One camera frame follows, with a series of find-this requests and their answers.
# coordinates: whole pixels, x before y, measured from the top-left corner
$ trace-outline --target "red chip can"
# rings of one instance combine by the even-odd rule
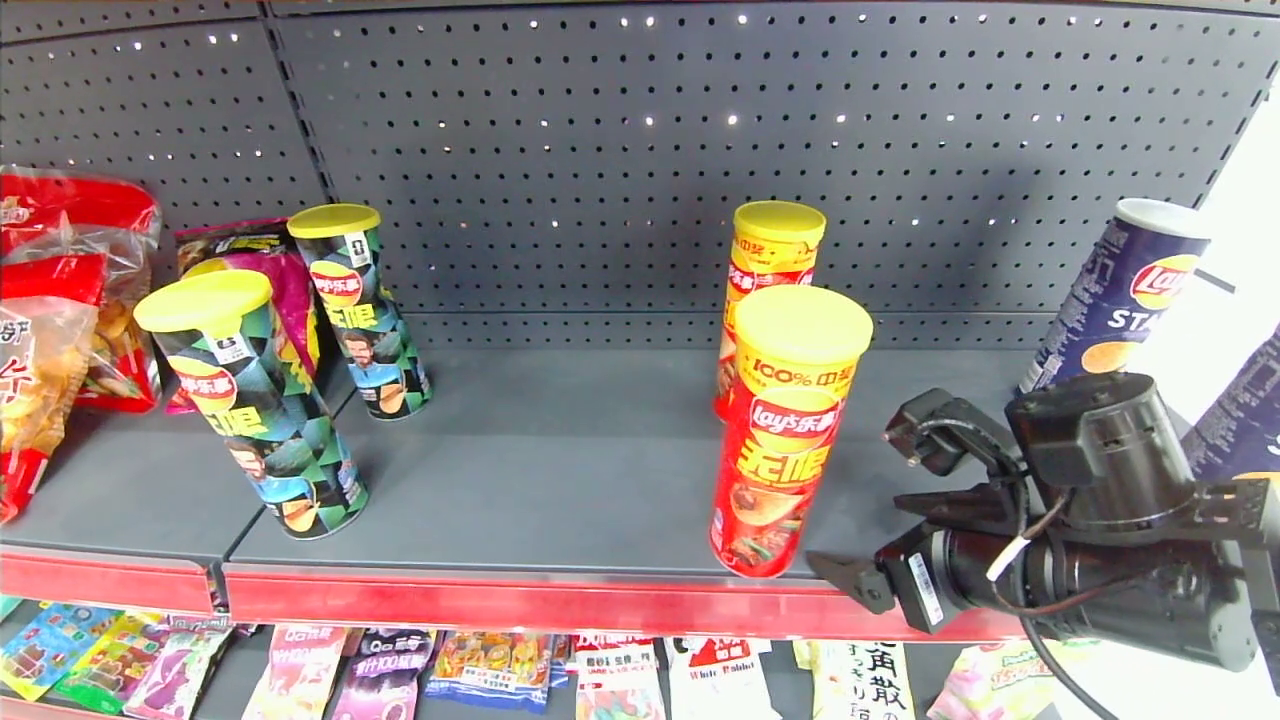
[[[762,200],[733,211],[733,249],[730,251],[716,380],[714,407],[721,420],[728,420],[730,389],[736,373],[737,304],[763,287],[812,283],[818,243],[826,231],[826,215],[799,202]]]
[[[722,565],[773,578],[791,565],[874,324],[852,300],[803,284],[737,306],[710,544]]]
[[[1123,370],[1208,243],[1206,223],[1190,208],[1139,197],[1117,202],[1018,391]]]

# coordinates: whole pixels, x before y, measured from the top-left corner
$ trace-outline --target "white wall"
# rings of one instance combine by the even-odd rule
[[[1263,102],[1231,154],[1203,210],[1219,232],[1202,268],[1235,284],[1229,295],[1194,281],[1165,314],[1130,370],[1153,375],[1165,402],[1190,421],[1213,402],[1245,357],[1280,322],[1280,91]],[[1120,720],[1261,720],[1280,717],[1261,661],[1231,674],[1107,643],[1069,666]],[[1092,719],[1060,689],[1064,720]]]

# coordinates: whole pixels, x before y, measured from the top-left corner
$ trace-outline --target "gray pegboard wall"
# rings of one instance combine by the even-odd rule
[[[608,5],[280,20],[415,310],[714,311],[740,202],[822,208],[873,311],[1052,313],[1116,199],[1194,204],[1274,20],[1115,5]]]
[[[42,10],[42,24],[79,17],[78,5]],[[133,5],[137,20],[146,5]],[[161,278],[173,272],[173,231],[325,201],[257,19],[6,44],[0,143],[6,163],[141,182],[163,204]]]
[[[324,201],[310,143],[404,307],[457,315],[429,343],[710,345],[732,210],[777,196],[882,346],[1027,346],[1117,197],[1203,196],[1280,55],[1274,18],[1120,4],[452,5],[5,3],[4,159],[177,229]]]

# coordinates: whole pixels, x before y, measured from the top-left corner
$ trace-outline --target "lay's stax can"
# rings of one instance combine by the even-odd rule
[[[379,420],[408,418],[431,398],[431,380],[390,291],[378,273],[381,215],[339,202],[289,218],[338,346],[365,409]]]
[[[716,380],[714,407],[721,420],[728,420],[728,392],[736,372],[737,304],[762,287],[812,283],[818,243],[826,229],[827,218],[822,213],[797,202],[762,200],[733,211],[733,249]]]
[[[1117,202],[1018,391],[1123,370],[1208,247],[1204,225],[1199,213],[1181,205]]]
[[[772,578],[791,565],[874,324],[819,287],[773,286],[737,306],[710,544],[726,568]]]
[[[369,492],[311,375],[280,355],[291,343],[270,300],[262,273],[219,270],[152,292],[134,318],[285,534],[320,538]]]
[[[1280,327],[1183,438],[1197,480],[1280,477]]]

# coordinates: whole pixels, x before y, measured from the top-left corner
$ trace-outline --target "white cable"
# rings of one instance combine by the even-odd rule
[[[1007,570],[1009,566],[1014,564],[1014,560],[1018,560],[1018,556],[1021,555],[1023,548],[1030,543],[1032,541],[1024,538],[1023,536],[1014,536],[1014,539],[1009,541],[1009,544],[1005,546],[1005,550],[1001,550],[1000,555],[997,555],[996,559],[991,561],[991,568],[987,568],[987,579],[991,580],[992,583],[998,580],[1000,577],[1005,574],[1005,570]]]

